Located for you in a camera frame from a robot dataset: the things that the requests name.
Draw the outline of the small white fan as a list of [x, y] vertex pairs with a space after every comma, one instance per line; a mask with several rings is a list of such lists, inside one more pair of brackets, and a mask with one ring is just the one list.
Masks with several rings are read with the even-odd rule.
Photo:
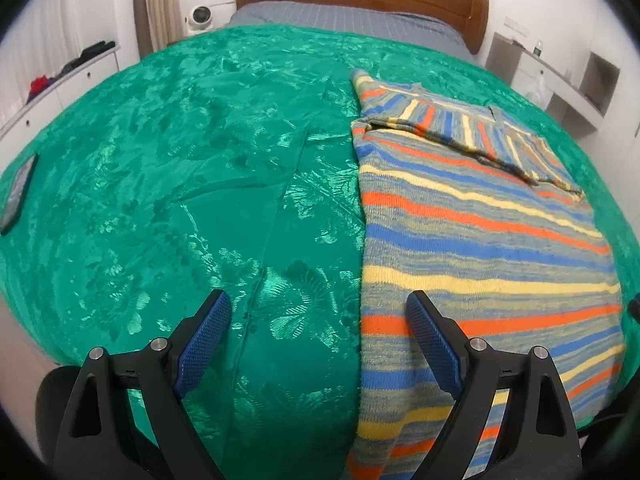
[[209, 6], [196, 6], [184, 20], [187, 37], [204, 34], [214, 28], [213, 14]]

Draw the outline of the white drawer cabinet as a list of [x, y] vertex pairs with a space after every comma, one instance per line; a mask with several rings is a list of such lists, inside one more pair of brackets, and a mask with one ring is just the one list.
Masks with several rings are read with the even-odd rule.
[[1, 128], [0, 168], [6, 170], [43, 128], [84, 94], [119, 71], [119, 46], [100, 53], [55, 81]]

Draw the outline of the striped knit sweater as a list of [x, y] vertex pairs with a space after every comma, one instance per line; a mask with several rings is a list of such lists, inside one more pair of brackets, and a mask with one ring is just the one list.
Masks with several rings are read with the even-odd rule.
[[547, 141], [486, 98], [352, 74], [366, 217], [360, 410], [346, 474], [407, 479], [454, 401], [410, 332], [416, 290], [497, 349], [541, 344], [576, 422], [605, 406], [622, 366], [612, 249]]

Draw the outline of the white desk unit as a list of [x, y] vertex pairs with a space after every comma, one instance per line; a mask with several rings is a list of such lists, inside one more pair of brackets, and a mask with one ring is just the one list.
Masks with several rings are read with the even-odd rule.
[[582, 79], [574, 82], [516, 40], [495, 34], [485, 67], [575, 139], [627, 125], [616, 102], [620, 69], [597, 53], [590, 53]]

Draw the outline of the green floral bedspread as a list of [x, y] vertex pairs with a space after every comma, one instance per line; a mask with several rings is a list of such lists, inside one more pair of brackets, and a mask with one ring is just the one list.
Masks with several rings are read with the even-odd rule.
[[1, 235], [1, 293], [55, 364], [36, 383], [51, 470], [88, 353], [141, 350], [221, 289], [229, 326], [183, 399], [219, 479], [350, 479], [366, 235], [356, 70], [495, 101], [582, 189], [612, 249], [625, 350], [605, 406], [574, 419], [578, 478], [637, 474], [639, 244], [586, 154], [478, 66], [285, 25], [225, 28], [150, 55], [64, 110], [3, 174], [1, 215], [18, 168], [39, 155], [20, 218]]

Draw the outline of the red cloth on cabinet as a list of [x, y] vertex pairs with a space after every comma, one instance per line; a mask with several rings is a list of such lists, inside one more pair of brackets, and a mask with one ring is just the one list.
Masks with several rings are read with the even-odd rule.
[[27, 103], [32, 102], [32, 100], [39, 96], [44, 90], [51, 87], [55, 81], [55, 77], [39, 76], [35, 78], [29, 85]]

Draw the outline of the grey checked bed sheet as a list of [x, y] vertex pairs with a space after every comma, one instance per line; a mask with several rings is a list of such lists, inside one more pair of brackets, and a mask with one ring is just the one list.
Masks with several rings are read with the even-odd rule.
[[414, 44], [476, 63], [460, 32], [437, 18], [421, 14], [318, 3], [261, 1], [242, 6], [232, 14], [229, 22], [229, 26], [267, 24], [352, 32]]

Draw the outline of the white sheer curtain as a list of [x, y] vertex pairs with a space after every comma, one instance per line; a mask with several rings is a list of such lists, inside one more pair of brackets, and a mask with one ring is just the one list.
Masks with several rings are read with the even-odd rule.
[[1, 122], [25, 104], [30, 84], [80, 52], [72, 0], [29, 0], [1, 40]]

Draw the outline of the black clothes on cabinet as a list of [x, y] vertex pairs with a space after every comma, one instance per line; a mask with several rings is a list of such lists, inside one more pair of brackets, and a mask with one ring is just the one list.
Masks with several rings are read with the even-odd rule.
[[73, 70], [76, 70], [81, 65], [88, 63], [93, 58], [96, 58], [98, 55], [102, 54], [105, 51], [111, 50], [116, 46], [114, 41], [99, 41], [96, 44], [92, 44], [89, 47], [86, 47], [81, 51], [81, 54], [77, 58], [73, 58], [70, 62], [67, 62], [62, 70], [60, 71], [60, 76], [64, 76]]

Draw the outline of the beige curtain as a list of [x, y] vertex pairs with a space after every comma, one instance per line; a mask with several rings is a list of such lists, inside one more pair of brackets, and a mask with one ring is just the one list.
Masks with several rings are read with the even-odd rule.
[[140, 58], [163, 50], [183, 38], [179, 0], [134, 0]]

